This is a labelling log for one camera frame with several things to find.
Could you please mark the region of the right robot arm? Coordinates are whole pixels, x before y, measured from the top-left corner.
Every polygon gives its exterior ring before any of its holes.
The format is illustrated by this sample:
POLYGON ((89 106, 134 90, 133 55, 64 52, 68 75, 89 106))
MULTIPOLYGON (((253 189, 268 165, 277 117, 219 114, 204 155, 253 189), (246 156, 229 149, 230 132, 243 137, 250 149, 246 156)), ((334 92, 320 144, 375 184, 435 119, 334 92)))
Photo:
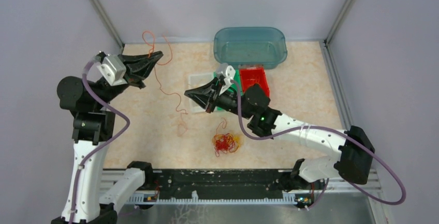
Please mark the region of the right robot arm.
POLYGON ((365 185, 368 182, 375 148, 365 131, 358 126, 335 130, 299 121, 269 107, 270 98, 255 84, 242 96, 237 91, 221 92, 219 79, 206 85, 188 89, 184 95, 211 113, 216 107, 241 119, 248 119, 247 127, 256 140, 280 139, 325 153, 317 159, 299 159, 291 173, 292 184, 305 189, 310 183, 340 176, 345 181, 365 185))

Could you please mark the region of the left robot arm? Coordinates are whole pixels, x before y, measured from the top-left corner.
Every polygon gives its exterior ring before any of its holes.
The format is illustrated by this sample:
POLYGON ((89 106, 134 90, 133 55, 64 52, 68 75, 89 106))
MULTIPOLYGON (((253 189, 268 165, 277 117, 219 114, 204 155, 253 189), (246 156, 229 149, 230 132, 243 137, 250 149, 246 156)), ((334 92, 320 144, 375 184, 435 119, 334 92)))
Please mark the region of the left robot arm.
POLYGON ((116 223, 118 214, 137 190, 158 189, 152 165, 132 161, 105 193, 101 177, 109 145, 130 126, 129 118, 111 101, 129 87, 143 89, 161 51, 143 55, 100 52, 80 77, 68 76, 57 86, 60 108, 73 120, 74 164, 64 209, 53 223, 116 223))

